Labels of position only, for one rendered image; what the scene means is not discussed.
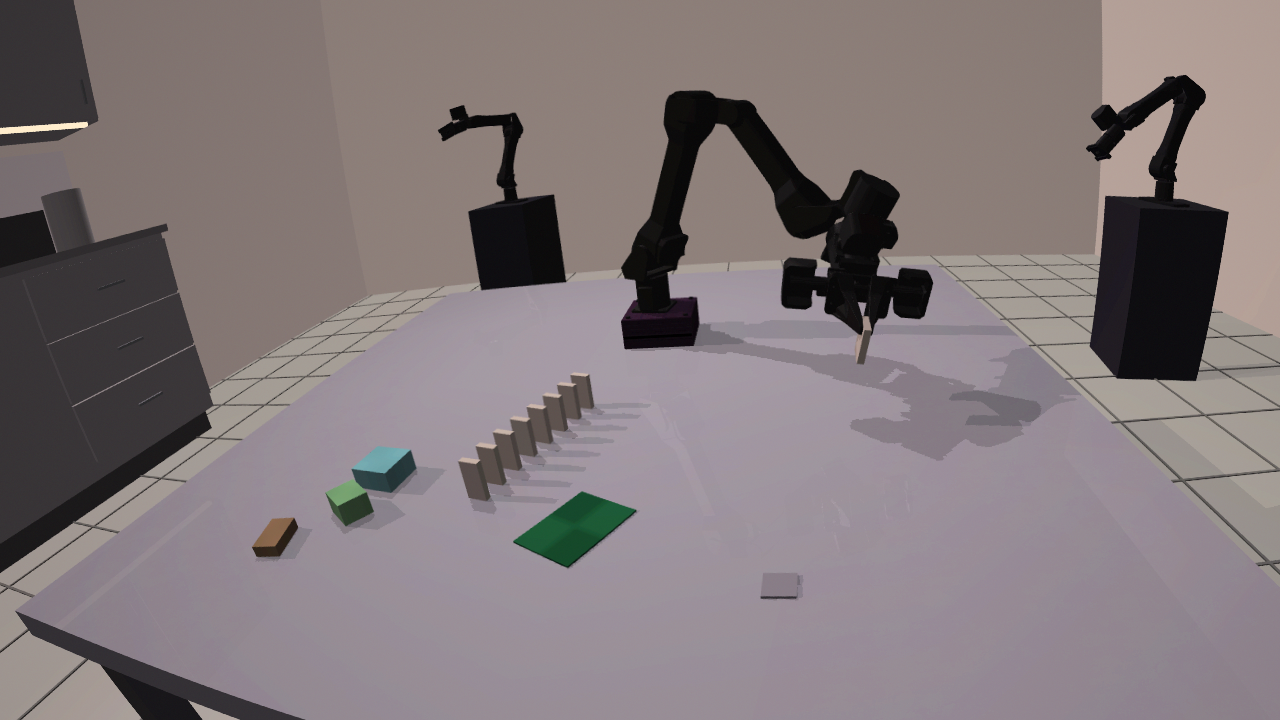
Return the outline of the green block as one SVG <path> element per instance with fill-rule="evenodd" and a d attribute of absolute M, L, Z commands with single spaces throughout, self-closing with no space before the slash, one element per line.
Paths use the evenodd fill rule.
<path fill-rule="evenodd" d="M 342 486 L 328 489 L 325 493 L 332 511 L 335 512 L 344 527 L 374 512 L 367 492 L 356 480 L 351 479 Z"/>

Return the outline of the green flat mat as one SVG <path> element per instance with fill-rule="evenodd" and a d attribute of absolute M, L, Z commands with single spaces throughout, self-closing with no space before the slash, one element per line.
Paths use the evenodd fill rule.
<path fill-rule="evenodd" d="M 634 512 L 636 510 L 581 491 L 513 543 L 570 568 Z"/>

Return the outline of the teal block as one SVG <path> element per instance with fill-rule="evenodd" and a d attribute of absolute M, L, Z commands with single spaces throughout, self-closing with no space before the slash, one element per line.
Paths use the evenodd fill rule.
<path fill-rule="evenodd" d="M 364 489 L 392 493 L 416 470 L 413 455 L 407 448 L 378 446 L 352 468 L 355 480 Z"/>

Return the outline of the brown rectangular block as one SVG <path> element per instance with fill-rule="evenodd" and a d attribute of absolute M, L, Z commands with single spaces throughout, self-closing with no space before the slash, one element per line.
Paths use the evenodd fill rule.
<path fill-rule="evenodd" d="M 255 555 L 257 557 L 280 557 L 297 529 L 294 518 L 273 518 L 253 543 Z"/>

